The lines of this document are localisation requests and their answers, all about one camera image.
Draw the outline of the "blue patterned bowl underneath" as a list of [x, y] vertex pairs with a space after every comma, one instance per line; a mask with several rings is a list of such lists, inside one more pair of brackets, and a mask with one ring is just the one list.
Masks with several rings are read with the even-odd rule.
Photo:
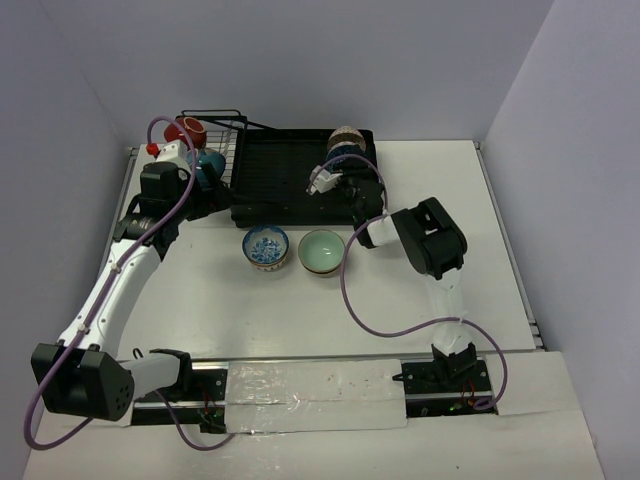
[[341, 143], [335, 145], [326, 156], [329, 163], [325, 169], [331, 173], [361, 168], [361, 158], [368, 158], [367, 153], [357, 143]]

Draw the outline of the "brown patterned white bowl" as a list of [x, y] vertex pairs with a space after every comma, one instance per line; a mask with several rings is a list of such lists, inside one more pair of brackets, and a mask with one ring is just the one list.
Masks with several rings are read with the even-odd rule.
[[330, 152], [345, 145], [357, 146], [362, 151], [366, 150], [364, 136], [358, 129], [351, 126], [341, 126], [330, 134], [327, 151]]

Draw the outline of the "red bowl white inside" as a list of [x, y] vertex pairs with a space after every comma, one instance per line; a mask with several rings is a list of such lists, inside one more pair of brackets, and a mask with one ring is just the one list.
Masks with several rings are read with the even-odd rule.
[[[191, 139], [193, 146], [196, 149], [202, 149], [206, 146], [207, 131], [199, 120], [190, 116], [181, 116], [177, 117], [175, 122], [187, 133], [187, 136]], [[174, 124], [169, 124], [165, 128], [163, 136], [166, 142], [181, 140], [183, 143], [187, 144], [185, 135]]]

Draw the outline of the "blue floral white bowl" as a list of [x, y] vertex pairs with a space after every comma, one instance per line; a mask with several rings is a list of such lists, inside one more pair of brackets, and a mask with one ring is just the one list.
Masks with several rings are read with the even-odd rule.
[[275, 225], [251, 228], [242, 240], [242, 251], [259, 271], [272, 272], [284, 266], [290, 249], [286, 232]]

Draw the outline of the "celadon green bowl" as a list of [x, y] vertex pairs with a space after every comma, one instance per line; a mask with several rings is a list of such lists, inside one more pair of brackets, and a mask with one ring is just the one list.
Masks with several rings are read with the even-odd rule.
[[313, 230], [305, 234], [298, 245], [301, 265], [317, 275], [332, 274], [339, 269], [345, 251], [340, 235], [326, 229]]

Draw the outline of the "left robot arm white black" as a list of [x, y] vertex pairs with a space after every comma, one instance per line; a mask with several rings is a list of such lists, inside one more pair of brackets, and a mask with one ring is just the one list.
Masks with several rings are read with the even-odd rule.
[[[200, 183], [197, 173], [204, 174]], [[146, 283], [179, 235], [183, 221], [228, 209], [232, 195], [215, 168], [173, 162], [144, 165], [140, 191], [116, 224], [108, 260], [90, 296], [53, 344], [39, 344], [31, 365], [37, 398], [52, 413], [91, 419], [121, 419], [133, 400], [162, 389], [172, 398], [195, 386], [188, 353], [154, 349], [119, 362], [124, 328]]]

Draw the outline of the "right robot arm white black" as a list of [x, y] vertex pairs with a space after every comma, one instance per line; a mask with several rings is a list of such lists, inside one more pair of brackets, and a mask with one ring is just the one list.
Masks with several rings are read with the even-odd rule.
[[434, 334], [432, 353], [434, 360], [430, 371], [424, 375], [402, 373], [399, 381], [438, 385], [446, 391], [459, 389], [475, 367], [476, 348], [464, 336], [469, 322], [457, 316], [428, 320], [398, 332], [379, 332], [368, 327], [353, 310], [346, 289], [346, 266], [350, 248], [359, 242], [367, 249], [398, 242], [402, 245], [414, 270], [431, 277], [450, 293], [455, 303], [456, 276], [462, 269], [467, 253], [467, 240], [442, 204], [430, 197], [410, 209], [387, 212], [388, 197], [381, 179], [349, 178], [340, 188], [352, 200], [354, 233], [344, 247], [340, 265], [340, 290], [345, 307], [355, 323], [365, 332], [379, 338], [399, 338], [424, 328], [440, 324]]

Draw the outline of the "black plastic drain tray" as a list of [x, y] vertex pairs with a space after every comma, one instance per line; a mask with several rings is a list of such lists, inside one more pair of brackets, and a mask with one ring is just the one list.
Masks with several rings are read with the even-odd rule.
[[324, 194], [306, 192], [311, 171], [326, 161], [330, 129], [247, 130], [242, 156], [234, 162], [236, 194], [231, 219], [238, 228], [354, 225], [336, 186]]

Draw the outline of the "white taped cover sheet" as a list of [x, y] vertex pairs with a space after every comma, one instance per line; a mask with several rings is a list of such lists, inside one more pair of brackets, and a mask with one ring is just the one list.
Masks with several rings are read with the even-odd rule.
[[230, 433], [401, 429], [398, 360], [232, 363], [225, 391]]

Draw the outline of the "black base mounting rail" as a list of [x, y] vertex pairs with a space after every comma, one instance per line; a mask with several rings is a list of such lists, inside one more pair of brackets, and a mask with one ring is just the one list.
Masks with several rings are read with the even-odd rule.
[[[452, 385], [433, 385], [399, 381], [402, 373], [424, 375], [433, 360], [401, 363], [401, 372], [393, 377], [404, 387], [407, 424], [411, 418], [489, 414], [496, 410], [493, 389], [484, 361], [478, 361], [463, 381]], [[203, 434], [225, 434], [225, 391], [227, 365], [197, 362], [191, 383], [181, 393], [150, 393], [135, 401], [131, 422], [135, 426], [170, 425], [179, 422], [193, 426]]]

